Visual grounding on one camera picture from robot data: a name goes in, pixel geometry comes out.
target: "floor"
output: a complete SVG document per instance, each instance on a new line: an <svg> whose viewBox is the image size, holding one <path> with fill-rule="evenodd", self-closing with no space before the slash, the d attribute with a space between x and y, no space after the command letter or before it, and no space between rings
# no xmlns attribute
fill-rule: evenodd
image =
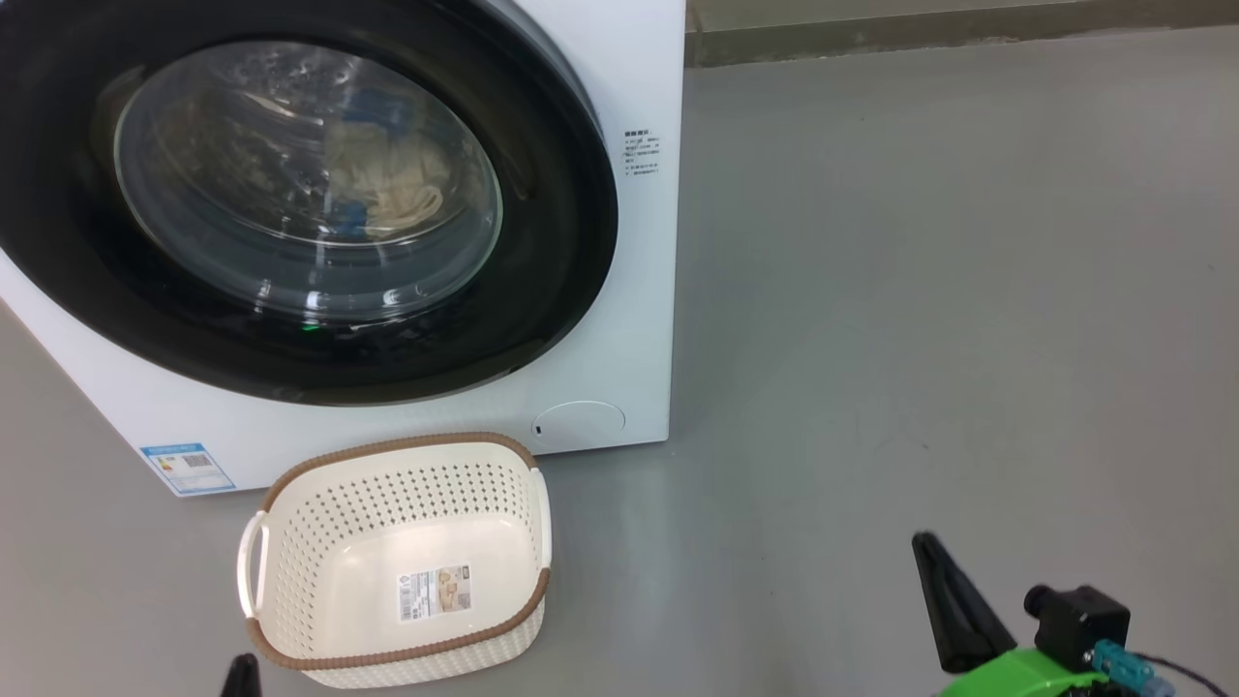
<svg viewBox="0 0 1239 697"><path fill-rule="evenodd" d="M546 461L525 656L379 693L930 695L919 529L1018 639L1090 583L1239 690L1235 76L1239 28L691 72L672 441ZM0 322L0 693L217 693L260 494L175 500Z"/></svg>

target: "white washing machine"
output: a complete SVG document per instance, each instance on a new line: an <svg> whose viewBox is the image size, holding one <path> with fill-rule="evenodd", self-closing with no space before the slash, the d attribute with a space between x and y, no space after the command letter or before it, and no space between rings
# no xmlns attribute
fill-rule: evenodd
<svg viewBox="0 0 1239 697"><path fill-rule="evenodd" d="M4 0L0 295L181 496L430 433L663 441L683 17Z"/></svg>

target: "baseboard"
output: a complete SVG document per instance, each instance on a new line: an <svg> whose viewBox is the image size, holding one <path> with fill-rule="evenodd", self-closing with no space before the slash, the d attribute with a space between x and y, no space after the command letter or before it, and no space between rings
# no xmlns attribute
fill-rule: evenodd
<svg viewBox="0 0 1239 697"><path fill-rule="evenodd" d="M1239 0L1077 0L1018 7L695 31L684 63L712 68L847 53L1239 24Z"/></svg>

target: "white handle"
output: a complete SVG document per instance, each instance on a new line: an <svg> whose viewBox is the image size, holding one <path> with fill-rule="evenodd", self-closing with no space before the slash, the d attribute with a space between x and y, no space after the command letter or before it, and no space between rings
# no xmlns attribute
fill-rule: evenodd
<svg viewBox="0 0 1239 697"><path fill-rule="evenodd" d="M534 490L538 493L538 504L541 508L543 517L543 566L541 568L550 567L550 496L546 495L546 480L543 479L541 472L538 468L529 470L534 477Z"/></svg>
<svg viewBox="0 0 1239 697"><path fill-rule="evenodd" d="M254 608L258 605L258 600L254 599L249 588L249 557L253 553L254 539L258 537L259 531L263 531L261 566L258 569L259 594L263 593L263 577L266 576L266 530L261 526L265 516L266 511L259 511L249 519L245 532L240 534L240 550L237 551L237 594L240 595L240 609L245 613L247 619L254 617Z"/></svg>

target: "white plastic basket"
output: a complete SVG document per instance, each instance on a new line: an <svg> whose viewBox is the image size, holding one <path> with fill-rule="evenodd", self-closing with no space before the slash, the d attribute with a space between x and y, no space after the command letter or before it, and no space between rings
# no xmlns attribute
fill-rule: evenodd
<svg viewBox="0 0 1239 697"><path fill-rule="evenodd" d="M387 687L524 652L541 628L550 553L533 456L497 435L432 436L281 477L245 526L237 588L273 664L332 687Z"/></svg>

